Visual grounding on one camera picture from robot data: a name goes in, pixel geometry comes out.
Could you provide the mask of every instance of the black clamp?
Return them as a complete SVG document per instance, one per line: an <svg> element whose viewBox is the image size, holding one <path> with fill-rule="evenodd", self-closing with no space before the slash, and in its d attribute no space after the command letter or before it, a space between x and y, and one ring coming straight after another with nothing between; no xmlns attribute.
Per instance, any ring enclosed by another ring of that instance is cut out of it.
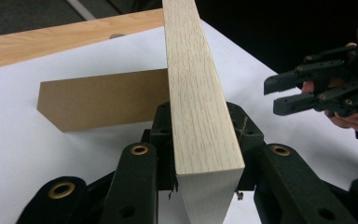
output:
<svg viewBox="0 0 358 224"><path fill-rule="evenodd" d="M333 77L343 79L346 84L330 88ZM276 115L290 115L312 108L337 112L341 117L357 113L358 45L306 56L294 71L268 77L264 83L264 94L301 87L304 81L313 81L314 91L275 100L273 112Z"/></svg>
<svg viewBox="0 0 358 224"><path fill-rule="evenodd" d="M239 200L241 191L255 192L263 223L358 223L358 180L350 191L323 182L294 149L266 145L242 108L231 103L227 108L246 164L236 192ZM155 224L158 191L178 188L166 103L141 142L124 148L115 172L88 186L71 176L49 181L18 223Z"/></svg>

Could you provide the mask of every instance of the white paper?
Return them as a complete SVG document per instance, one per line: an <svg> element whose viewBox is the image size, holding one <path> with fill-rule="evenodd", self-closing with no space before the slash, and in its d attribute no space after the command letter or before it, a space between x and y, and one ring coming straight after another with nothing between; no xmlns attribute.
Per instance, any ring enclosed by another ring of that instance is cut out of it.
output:
<svg viewBox="0 0 358 224"><path fill-rule="evenodd" d="M272 113L278 97L263 95L273 71L204 23L227 101L240 105L267 143L297 150L323 180L347 189L358 178L358 141L353 130L334 126L321 113L287 117ZM42 81L165 68L163 28L0 68L0 223L14 223L49 180L72 175L87 184L114 171L121 150L139 142L151 122L61 133L37 110ZM189 223L180 194L159 195L159 223ZM253 193L233 203L225 223L258 223Z"/></svg>

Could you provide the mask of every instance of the wood grain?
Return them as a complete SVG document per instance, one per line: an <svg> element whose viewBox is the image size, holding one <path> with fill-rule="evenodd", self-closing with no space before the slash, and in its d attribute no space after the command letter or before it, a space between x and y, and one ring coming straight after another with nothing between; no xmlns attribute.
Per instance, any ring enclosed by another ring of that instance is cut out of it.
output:
<svg viewBox="0 0 358 224"><path fill-rule="evenodd" d="M194 0L163 0L175 168L192 223L223 223L244 163Z"/></svg>
<svg viewBox="0 0 358 224"><path fill-rule="evenodd" d="M129 35L163 25L162 10L0 35L0 66Z"/></svg>
<svg viewBox="0 0 358 224"><path fill-rule="evenodd" d="M62 132L153 120L170 100L167 69L40 83L37 109Z"/></svg>

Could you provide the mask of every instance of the dark background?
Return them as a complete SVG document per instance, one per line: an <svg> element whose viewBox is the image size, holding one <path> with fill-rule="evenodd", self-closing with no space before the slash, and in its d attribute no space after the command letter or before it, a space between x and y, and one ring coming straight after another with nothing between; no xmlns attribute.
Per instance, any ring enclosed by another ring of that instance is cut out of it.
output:
<svg viewBox="0 0 358 224"><path fill-rule="evenodd" d="M161 6L159 0L80 0L96 18ZM200 16L275 70L356 41L358 0L196 0ZM0 0L0 35L83 21L65 0Z"/></svg>

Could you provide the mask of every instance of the human hand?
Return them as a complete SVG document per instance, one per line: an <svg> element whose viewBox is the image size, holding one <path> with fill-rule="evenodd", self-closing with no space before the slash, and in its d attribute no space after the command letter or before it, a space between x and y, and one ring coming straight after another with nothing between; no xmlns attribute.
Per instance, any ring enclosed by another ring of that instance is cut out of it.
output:
<svg viewBox="0 0 358 224"><path fill-rule="evenodd" d="M330 82L329 87L336 87L344 84L344 80L340 78L333 78ZM314 84L311 81L304 82L302 92L313 92ZM330 114L329 111L324 111L325 115L328 116ZM340 128L353 128L356 132L358 132L358 113L348 116L346 118L340 117L337 113L335 116L330 118L330 120Z"/></svg>

